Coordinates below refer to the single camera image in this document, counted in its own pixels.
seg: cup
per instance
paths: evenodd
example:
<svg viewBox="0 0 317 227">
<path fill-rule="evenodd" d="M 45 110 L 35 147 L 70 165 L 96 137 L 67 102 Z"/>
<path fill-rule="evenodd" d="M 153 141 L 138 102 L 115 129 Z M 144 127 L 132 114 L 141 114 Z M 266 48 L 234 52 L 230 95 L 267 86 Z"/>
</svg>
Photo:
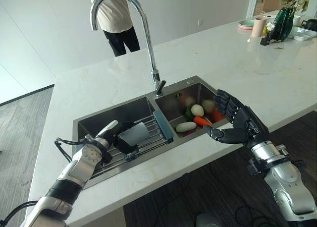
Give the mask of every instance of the cup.
<svg viewBox="0 0 317 227">
<path fill-rule="evenodd" d="M 300 20 L 301 20 L 300 15 L 294 15 L 293 26 L 300 26 L 301 25 Z"/>
<path fill-rule="evenodd" d="M 257 17 L 257 18 L 255 18 L 251 36 L 252 37 L 260 37 L 260 36 L 262 36 L 265 24 L 266 24 L 266 18 L 265 17 Z"/>
</svg>

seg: vase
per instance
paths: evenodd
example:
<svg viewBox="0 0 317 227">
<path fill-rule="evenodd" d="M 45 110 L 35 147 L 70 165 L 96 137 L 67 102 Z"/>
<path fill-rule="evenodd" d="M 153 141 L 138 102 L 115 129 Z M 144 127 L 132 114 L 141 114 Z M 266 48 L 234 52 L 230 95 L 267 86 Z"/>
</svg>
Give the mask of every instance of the vase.
<svg viewBox="0 0 317 227">
<path fill-rule="evenodd" d="M 282 8 L 273 22 L 273 29 L 268 33 L 266 40 L 281 42 L 287 38 L 293 28 L 295 8 L 293 6 Z"/>
</svg>

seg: silver robotic arm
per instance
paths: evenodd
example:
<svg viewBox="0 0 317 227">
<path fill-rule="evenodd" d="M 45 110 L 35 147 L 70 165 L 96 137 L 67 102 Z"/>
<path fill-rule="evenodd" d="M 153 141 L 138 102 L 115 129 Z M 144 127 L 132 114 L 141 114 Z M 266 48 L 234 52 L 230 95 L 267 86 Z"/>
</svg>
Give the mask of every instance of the silver robotic arm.
<svg viewBox="0 0 317 227">
<path fill-rule="evenodd" d="M 107 149 L 114 142 L 115 134 L 129 127 L 114 120 L 93 141 L 85 144 L 73 156 L 47 194 L 39 199 L 21 227 L 67 226 L 64 220 L 69 217 L 72 205 L 93 175 L 96 164 L 109 157 Z"/>
<path fill-rule="evenodd" d="M 267 127 L 239 100 L 218 90 L 216 109 L 233 124 L 233 129 L 204 126 L 206 133 L 222 143 L 242 143 L 255 158 L 249 160 L 251 174 L 265 174 L 275 201 L 290 227 L 317 226 L 317 207 L 313 196 L 303 185 L 301 174 L 292 164 L 284 145 L 275 147 L 269 140 Z"/>
</svg>

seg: white cup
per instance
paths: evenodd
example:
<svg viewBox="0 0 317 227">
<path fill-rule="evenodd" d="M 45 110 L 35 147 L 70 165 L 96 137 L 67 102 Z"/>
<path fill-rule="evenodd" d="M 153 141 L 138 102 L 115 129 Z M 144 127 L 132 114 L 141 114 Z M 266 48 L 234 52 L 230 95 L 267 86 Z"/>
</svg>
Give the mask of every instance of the white cup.
<svg viewBox="0 0 317 227">
<path fill-rule="evenodd" d="M 301 20 L 300 15 L 294 15 L 293 26 L 300 26 L 301 25 L 300 20 Z"/>
</svg>

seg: gray carpet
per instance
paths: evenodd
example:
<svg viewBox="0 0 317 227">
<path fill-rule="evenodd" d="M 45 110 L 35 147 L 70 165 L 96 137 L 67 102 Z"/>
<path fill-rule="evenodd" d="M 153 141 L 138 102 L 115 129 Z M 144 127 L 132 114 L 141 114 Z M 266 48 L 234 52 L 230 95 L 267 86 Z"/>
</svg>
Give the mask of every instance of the gray carpet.
<svg viewBox="0 0 317 227">
<path fill-rule="evenodd" d="M 53 88 L 0 107 L 0 219 L 28 200 L 35 160 Z M 25 210 L 7 227 L 18 227 Z"/>
</svg>

